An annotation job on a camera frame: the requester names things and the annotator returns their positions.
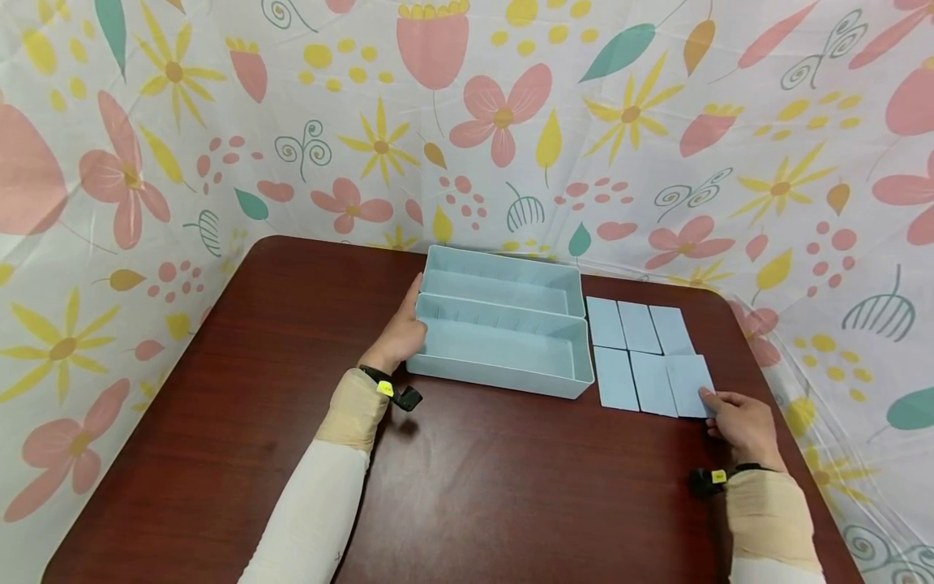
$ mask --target yellow daisy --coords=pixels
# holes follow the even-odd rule
[[[399,164],[399,160],[396,158],[397,156],[409,164],[418,166],[418,160],[412,157],[411,154],[392,146],[396,140],[401,138],[405,132],[408,131],[409,124],[407,121],[399,124],[396,129],[392,131],[392,134],[386,136],[386,110],[383,108],[382,96],[380,96],[379,101],[376,102],[376,133],[373,133],[373,128],[370,126],[370,122],[366,120],[363,112],[360,114],[360,121],[363,124],[363,132],[366,132],[365,141],[345,135],[338,136],[342,142],[354,150],[373,153],[373,156],[367,161],[366,166],[363,167],[363,173],[360,175],[360,178],[370,174],[377,160],[379,161],[379,170],[383,174],[383,182],[386,183],[386,186],[389,186],[389,169],[386,167],[386,160],[392,163],[392,166],[400,175],[404,175],[405,172],[403,172],[403,167]]]
[[[403,241],[403,227],[400,223],[396,224],[395,237],[393,237],[390,234],[383,234],[383,236],[386,238],[385,245],[381,243],[371,243],[367,245],[369,245],[371,248],[395,249],[396,251],[406,251],[407,249],[411,248],[418,242],[417,237],[409,237],[408,239]]]
[[[711,285],[711,282],[716,282],[721,279],[726,279],[733,275],[732,272],[721,272],[720,274],[716,273],[716,271],[720,268],[720,264],[722,263],[723,263],[723,260],[717,260],[707,269],[696,267],[694,268],[694,271],[691,272],[690,278],[679,278],[678,276],[668,276],[668,279],[679,286],[689,286],[691,288],[703,288],[704,290],[709,290],[711,292],[719,293],[720,290],[716,286]]]
[[[178,31],[175,54],[173,55],[165,39],[165,35],[163,34],[163,29],[159,27],[159,23],[156,21],[155,17],[152,16],[152,12],[149,11],[149,7],[146,6],[146,3],[142,2],[141,4],[143,5],[143,13],[146,15],[146,23],[149,25],[149,31],[152,33],[152,41],[155,43],[156,49],[159,50],[159,54],[156,54],[149,43],[139,35],[136,35],[136,42],[139,43],[139,48],[146,53],[149,60],[152,61],[152,64],[161,69],[161,72],[147,81],[139,92],[144,95],[159,95],[168,87],[169,83],[171,83],[172,113],[175,115],[176,128],[179,130],[181,129],[180,101],[185,102],[188,111],[198,120],[198,123],[207,127],[205,126],[205,121],[201,119],[201,113],[198,112],[198,107],[191,99],[189,90],[197,93],[203,99],[213,102],[214,97],[205,89],[204,85],[194,78],[224,81],[227,77],[223,73],[220,73],[220,71],[215,71],[214,69],[182,65],[181,60],[185,58],[185,53],[188,51],[188,45],[191,42],[191,23],[185,22],[182,24],[181,30]]]
[[[623,136],[626,134],[627,128],[630,130],[630,142],[632,142],[632,147],[636,150],[639,149],[639,126],[643,126],[646,130],[656,135],[668,135],[668,130],[665,129],[665,126],[662,125],[660,121],[645,113],[650,108],[657,106],[685,88],[683,83],[672,85],[668,89],[656,93],[651,98],[648,96],[655,87],[655,82],[658,81],[658,75],[661,73],[661,68],[665,65],[666,56],[668,56],[667,51],[663,52],[662,55],[658,57],[658,61],[656,61],[652,70],[648,72],[648,77],[645,78],[645,82],[635,97],[633,97],[633,94],[636,89],[636,78],[630,75],[630,80],[626,84],[626,93],[623,95],[622,107],[607,106],[587,97],[584,98],[584,101],[587,103],[587,109],[590,110],[591,114],[600,120],[609,121],[614,125],[606,134],[597,140],[596,144],[590,147],[590,150],[587,151],[585,156],[599,150],[601,146],[606,144],[607,140],[613,137],[613,135],[616,135],[616,139],[613,140],[613,146],[610,148],[610,164],[612,164],[616,157],[616,151],[619,150],[619,145],[622,143]]]
[[[84,327],[80,333],[75,334],[75,327],[78,325],[79,305],[78,288],[73,288],[64,309],[64,332],[60,332],[55,325],[38,312],[16,303],[10,305],[16,318],[30,333],[42,341],[45,347],[37,348],[19,345],[8,349],[0,349],[0,355],[6,355],[14,359],[39,359],[43,362],[0,393],[0,403],[31,390],[46,375],[51,373],[52,368],[57,368],[58,373],[59,405],[64,402],[64,398],[68,394],[70,380],[68,365],[70,363],[94,373],[107,372],[103,365],[91,357],[79,353],[79,351],[102,347],[113,342],[114,337],[112,336],[92,337],[91,334],[110,322],[110,319],[114,318],[114,315],[120,310],[120,306],[110,308],[107,312],[94,319],[91,324]]]
[[[820,488],[821,494],[824,495],[824,500],[827,501],[831,511],[837,514],[840,513],[840,509],[834,503],[833,497],[830,496],[832,494],[831,488],[861,503],[871,503],[869,497],[847,485],[846,481],[868,477],[879,472],[877,469],[852,466],[849,457],[846,456],[826,462],[821,461],[820,454],[817,453],[817,449],[813,445],[804,450],[804,461],[811,469],[814,482]]]
[[[818,170],[817,172],[813,172],[809,175],[804,175],[822,148],[824,148],[824,142],[821,142],[813,150],[808,152],[804,158],[802,158],[801,161],[793,169],[791,169],[790,172],[788,172],[788,164],[790,161],[786,156],[782,160],[782,163],[779,164],[778,170],[775,171],[775,179],[771,182],[767,180],[759,180],[758,178],[740,177],[740,182],[745,188],[752,192],[764,192],[765,194],[753,199],[749,203],[746,203],[740,207],[738,211],[730,216],[736,217],[738,215],[742,215],[754,207],[761,206],[756,214],[753,215],[753,219],[749,221],[749,225],[752,226],[756,221],[761,219],[763,215],[765,215],[766,211],[768,211],[769,207],[771,207],[772,202],[775,203],[776,215],[781,215],[782,212],[785,211],[785,206],[788,204],[788,199],[791,199],[795,203],[801,203],[802,205],[810,204],[811,197],[801,194],[795,189],[795,187],[799,187],[802,184],[807,184],[813,180],[818,180],[819,178],[825,177],[837,169],[836,166],[830,166],[828,168]]]

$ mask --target blue rectangular card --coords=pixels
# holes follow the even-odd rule
[[[616,300],[587,297],[587,317],[590,321],[590,337],[597,347],[625,349],[623,322],[619,319]]]
[[[600,386],[600,404],[603,407],[639,411],[639,398],[632,382],[630,356],[625,350],[594,347],[597,365],[597,384]]]
[[[668,380],[672,384],[674,406],[681,418],[707,418],[711,412],[701,401],[702,387],[715,392],[703,355],[670,355],[665,357]]]
[[[694,345],[687,334],[685,317],[681,308],[674,306],[650,306],[652,322],[655,323],[655,332],[661,343],[661,350],[666,355],[693,355]]]
[[[623,320],[623,334],[629,350],[661,354],[661,345],[655,335],[655,325],[649,315],[648,306],[632,302],[617,302],[619,318]]]
[[[678,410],[674,406],[672,388],[668,383],[665,358],[631,351],[630,363],[642,411],[677,418]]]

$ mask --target green leaf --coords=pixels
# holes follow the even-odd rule
[[[240,208],[247,214],[247,217],[256,221],[262,221],[269,217],[269,207],[260,197],[252,192],[241,191],[240,189],[233,190],[236,191],[236,199],[240,202]]]
[[[120,74],[126,81],[126,19],[123,18],[123,4],[120,0],[94,0],[94,10],[110,52],[114,53]]]
[[[571,236],[571,241],[568,242],[568,253],[575,258],[579,258],[587,253],[588,249],[590,249],[590,232],[582,222],[577,226],[574,235]]]
[[[902,395],[888,407],[885,419],[898,430],[921,430],[934,426],[934,387]]]
[[[578,83],[606,77],[631,65],[642,56],[655,38],[655,24],[636,24],[614,36],[600,51]]]

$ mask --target light blue plastic tray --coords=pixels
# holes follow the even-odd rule
[[[568,399],[593,383],[584,319],[425,292],[416,314],[428,336],[410,373]]]
[[[569,265],[431,246],[421,291],[583,318],[580,270]]]

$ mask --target pink dot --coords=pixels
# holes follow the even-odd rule
[[[564,191],[570,196],[577,197],[587,192],[587,184],[585,182],[572,182]]]
[[[458,191],[463,192],[464,194],[470,192],[470,190],[474,187],[474,185],[470,183],[470,179],[465,176],[455,178],[454,186]]]
[[[176,273],[175,264],[171,262],[163,262],[163,264],[159,266],[159,279],[163,282],[171,282],[174,280]]]
[[[833,244],[835,249],[840,251],[847,251],[856,245],[856,232],[852,229],[841,229],[837,233],[833,234],[833,237],[830,239],[830,243]]]
[[[207,173],[211,170],[211,158],[207,154],[202,154],[198,157],[198,162],[195,164],[195,167],[198,169],[198,176],[204,178],[207,176]]]

